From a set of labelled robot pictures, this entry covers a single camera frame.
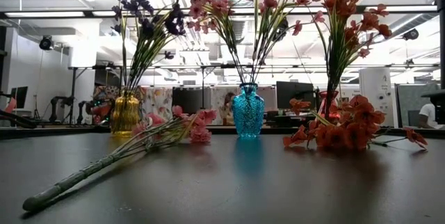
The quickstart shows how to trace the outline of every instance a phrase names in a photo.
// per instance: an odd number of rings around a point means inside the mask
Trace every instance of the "blue glass vase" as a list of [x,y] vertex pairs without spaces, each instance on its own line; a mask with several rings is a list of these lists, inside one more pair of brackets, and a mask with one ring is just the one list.
[[257,95],[257,84],[242,83],[240,88],[232,103],[236,132],[241,138],[256,138],[263,125],[264,100]]

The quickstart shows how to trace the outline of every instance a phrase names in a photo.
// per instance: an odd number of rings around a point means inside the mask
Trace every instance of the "computer monitor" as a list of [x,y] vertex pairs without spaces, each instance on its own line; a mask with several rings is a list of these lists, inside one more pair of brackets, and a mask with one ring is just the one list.
[[27,92],[28,92],[28,87],[13,88],[11,90],[11,95],[17,101],[17,106],[16,106],[17,109],[22,109],[25,107]]
[[304,102],[311,102],[308,109],[315,109],[315,92],[312,83],[299,83],[288,81],[277,81],[277,105],[279,109],[290,109],[289,101],[301,99]]
[[[201,88],[173,88],[172,105],[181,106],[184,113],[192,114],[202,108]],[[210,109],[210,89],[204,89],[204,107]]]

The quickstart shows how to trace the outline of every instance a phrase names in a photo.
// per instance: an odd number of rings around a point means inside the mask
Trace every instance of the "gray table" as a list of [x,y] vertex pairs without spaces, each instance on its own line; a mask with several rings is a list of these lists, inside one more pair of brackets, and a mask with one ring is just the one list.
[[214,135],[208,146],[124,161],[34,215],[24,199],[117,143],[108,134],[0,141],[0,223],[445,223],[445,141],[429,140],[429,152],[401,142],[326,154],[285,150],[281,138]]

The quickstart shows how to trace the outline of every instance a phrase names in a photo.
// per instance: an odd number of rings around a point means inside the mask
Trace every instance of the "white shirt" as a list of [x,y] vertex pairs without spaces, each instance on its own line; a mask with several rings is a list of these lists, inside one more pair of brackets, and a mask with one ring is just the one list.
[[434,127],[435,129],[440,129],[441,127],[443,127],[443,125],[437,124],[436,108],[434,107],[433,104],[429,103],[422,106],[422,109],[420,110],[419,114],[428,117],[428,121],[426,122],[426,124],[428,124],[429,126]]

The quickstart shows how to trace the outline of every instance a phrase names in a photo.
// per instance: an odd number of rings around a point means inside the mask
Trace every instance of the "red glass vase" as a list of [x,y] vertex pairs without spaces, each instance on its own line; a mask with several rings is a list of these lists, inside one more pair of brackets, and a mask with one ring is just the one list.
[[[318,114],[323,118],[325,118],[325,112],[326,112],[326,106],[327,106],[327,93],[328,93],[328,91],[323,91],[323,92],[319,93],[320,98],[321,98],[321,104],[320,104],[320,109],[318,110]],[[331,100],[331,104],[329,106],[331,106],[331,105],[336,106],[337,102],[335,101],[335,98],[337,97],[339,92],[333,91],[331,93],[332,93],[332,100]],[[340,114],[338,112],[337,113],[329,112],[329,119],[339,119],[339,118],[340,118]]]

